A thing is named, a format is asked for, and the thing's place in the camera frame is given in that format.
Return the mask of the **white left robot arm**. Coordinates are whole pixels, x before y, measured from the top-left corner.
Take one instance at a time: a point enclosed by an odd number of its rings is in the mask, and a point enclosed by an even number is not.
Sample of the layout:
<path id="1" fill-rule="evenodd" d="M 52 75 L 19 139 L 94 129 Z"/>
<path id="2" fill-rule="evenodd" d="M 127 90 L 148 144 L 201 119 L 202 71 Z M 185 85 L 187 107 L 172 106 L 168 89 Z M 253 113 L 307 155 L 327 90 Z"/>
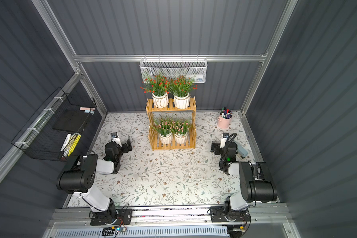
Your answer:
<path id="1" fill-rule="evenodd" d="M 57 179 L 57 188 L 82 198 L 91 208 L 90 225 L 120 225 L 131 223 L 132 210 L 127 205 L 117 209 L 112 199 L 94 184 L 96 174 L 116 174 L 124 153 L 132 150 L 131 141 L 119 145 L 111 141 L 105 145 L 104 159 L 97 154 L 70 156 Z"/>

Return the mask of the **red flower pot two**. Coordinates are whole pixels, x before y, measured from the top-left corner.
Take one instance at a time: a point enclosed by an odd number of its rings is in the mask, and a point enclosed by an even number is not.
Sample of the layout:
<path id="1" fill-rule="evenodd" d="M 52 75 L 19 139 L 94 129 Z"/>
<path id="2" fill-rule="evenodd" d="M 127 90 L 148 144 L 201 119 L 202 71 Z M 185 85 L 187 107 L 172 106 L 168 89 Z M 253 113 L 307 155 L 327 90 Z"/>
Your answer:
<path id="1" fill-rule="evenodd" d="M 165 76 L 161 73 L 150 76 L 148 74 L 143 75 L 144 86 L 141 87 L 144 93 L 151 93 L 154 106 L 156 108 L 164 108 L 168 106 L 168 87 L 169 82 Z"/>

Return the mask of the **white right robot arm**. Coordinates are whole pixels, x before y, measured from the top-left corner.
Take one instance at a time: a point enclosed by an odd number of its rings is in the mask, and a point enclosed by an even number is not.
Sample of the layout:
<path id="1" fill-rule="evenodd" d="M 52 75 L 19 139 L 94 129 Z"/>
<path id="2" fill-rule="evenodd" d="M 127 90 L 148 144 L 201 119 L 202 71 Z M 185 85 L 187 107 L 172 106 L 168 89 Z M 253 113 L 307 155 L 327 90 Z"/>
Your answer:
<path id="1" fill-rule="evenodd" d="M 240 179 L 240 188 L 228 196 L 223 206 L 213 206 L 208 210 L 212 222 L 248 222 L 248 208 L 257 202 L 276 201 L 277 189 L 265 162 L 240 162 L 248 152 L 234 142 L 212 143 L 211 152 L 220 155 L 220 170 Z"/>

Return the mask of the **red flower pot one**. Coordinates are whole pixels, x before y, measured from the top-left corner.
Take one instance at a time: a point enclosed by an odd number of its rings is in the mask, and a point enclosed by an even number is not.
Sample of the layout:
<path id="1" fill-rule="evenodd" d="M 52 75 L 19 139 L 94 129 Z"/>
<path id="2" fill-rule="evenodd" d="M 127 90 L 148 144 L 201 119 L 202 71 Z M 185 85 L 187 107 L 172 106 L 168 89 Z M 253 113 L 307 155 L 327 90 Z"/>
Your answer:
<path id="1" fill-rule="evenodd" d="M 184 75 L 179 75 L 169 81 L 169 92 L 174 96 L 174 104 L 178 109 L 186 109 L 189 106 L 190 92 L 197 89 L 194 83 L 195 75 L 187 78 Z"/>

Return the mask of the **pink flower pot one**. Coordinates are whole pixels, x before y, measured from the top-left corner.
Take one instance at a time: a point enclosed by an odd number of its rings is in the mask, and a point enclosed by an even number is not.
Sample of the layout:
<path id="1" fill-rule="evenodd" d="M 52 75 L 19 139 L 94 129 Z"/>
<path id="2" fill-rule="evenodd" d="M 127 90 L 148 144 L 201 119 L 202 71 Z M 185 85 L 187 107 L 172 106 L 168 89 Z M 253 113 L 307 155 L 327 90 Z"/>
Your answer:
<path id="1" fill-rule="evenodd" d="M 160 142 L 163 146 L 170 145 L 173 141 L 173 133 L 171 131 L 171 117 L 164 117 L 154 120 L 153 128 L 157 131 Z"/>

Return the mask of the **pink flower pot two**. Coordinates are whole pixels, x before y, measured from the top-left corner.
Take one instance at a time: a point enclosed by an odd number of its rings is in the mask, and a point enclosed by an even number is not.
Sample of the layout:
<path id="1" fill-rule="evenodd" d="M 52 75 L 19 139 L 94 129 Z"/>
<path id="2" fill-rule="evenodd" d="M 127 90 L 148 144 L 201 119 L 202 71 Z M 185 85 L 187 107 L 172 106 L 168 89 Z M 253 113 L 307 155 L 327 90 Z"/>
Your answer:
<path id="1" fill-rule="evenodd" d="M 192 124 L 188 120 L 172 120 L 171 131 L 177 144 L 184 144 L 187 142 L 188 132 L 191 125 Z"/>

